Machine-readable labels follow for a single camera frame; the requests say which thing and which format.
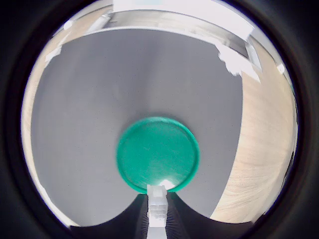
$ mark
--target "gray surface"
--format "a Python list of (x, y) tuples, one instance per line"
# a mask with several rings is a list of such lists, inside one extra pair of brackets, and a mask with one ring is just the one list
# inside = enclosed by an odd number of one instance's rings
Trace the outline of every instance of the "gray surface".
[(78, 224), (105, 222), (135, 198), (121, 179), (121, 132), (147, 116), (185, 124), (201, 150), (198, 172), (178, 195), (209, 217), (227, 183), (242, 114), (241, 78), (214, 45), (174, 33), (116, 30), (78, 38), (45, 69), (31, 140), (52, 202)]

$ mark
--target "green disc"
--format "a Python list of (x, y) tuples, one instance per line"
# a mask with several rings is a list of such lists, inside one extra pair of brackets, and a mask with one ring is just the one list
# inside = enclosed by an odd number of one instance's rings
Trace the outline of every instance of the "green disc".
[(169, 192), (186, 186), (199, 164), (199, 147), (189, 129), (173, 119), (145, 118), (120, 138), (117, 165), (123, 179), (140, 193), (147, 185), (165, 185)]

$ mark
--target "white clip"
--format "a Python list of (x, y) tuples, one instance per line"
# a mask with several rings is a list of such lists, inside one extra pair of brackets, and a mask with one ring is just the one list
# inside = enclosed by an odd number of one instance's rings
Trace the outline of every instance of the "white clip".
[(147, 192), (149, 197), (149, 227), (164, 228), (168, 209), (167, 190), (165, 186), (147, 185)]

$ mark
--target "gray backdrop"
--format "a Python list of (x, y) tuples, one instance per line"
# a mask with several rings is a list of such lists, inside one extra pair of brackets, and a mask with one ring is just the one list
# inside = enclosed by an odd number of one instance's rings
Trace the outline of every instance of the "gray backdrop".
[(201, 150), (196, 176), (177, 194), (209, 217), (232, 168), (241, 115), (241, 77), (214, 45), (153, 30), (88, 35), (63, 45), (41, 77), (31, 125), (36, 170), (70, 219), (103, 223), (137, 195), (116, 169), (119, 136), (143, 117), (171, 117)]

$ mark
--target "wooden surface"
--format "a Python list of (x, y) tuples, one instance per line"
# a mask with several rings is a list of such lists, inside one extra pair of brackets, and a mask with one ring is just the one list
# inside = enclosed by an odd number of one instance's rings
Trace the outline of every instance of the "wooden surface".
[[(51, 203), (37, 179), (31, 151), (31, 113), (35, 92), (45, 67), (45, 56), (64, 43), (85, 34), (105, 12), (100, 9), (75, 21), (57, 33), (39, 56), (27, 85), (22, 110), (22, 141), (32, 178)], [(279, 73), (268, 52), (256, 41), (262, 72), (255, 68), (260, 83), (243, 73), (243, 113), (241, 133), (233, 168), (220, 201), (211, 215), (217, 221), (242, 223), (255, 220), (277, 197), (291, 157), (296, 124), (295, 103), (290, 86)], [(68, 221), (58, 209), (55, 214)]]
[(261, 83), (243, 73), (243, 114), (237, 153), (220, 201), (211, 218), (254, 221), (276, 199), (295, 142), (295, 102), (273, 58), (253, 42), (262, 66)]

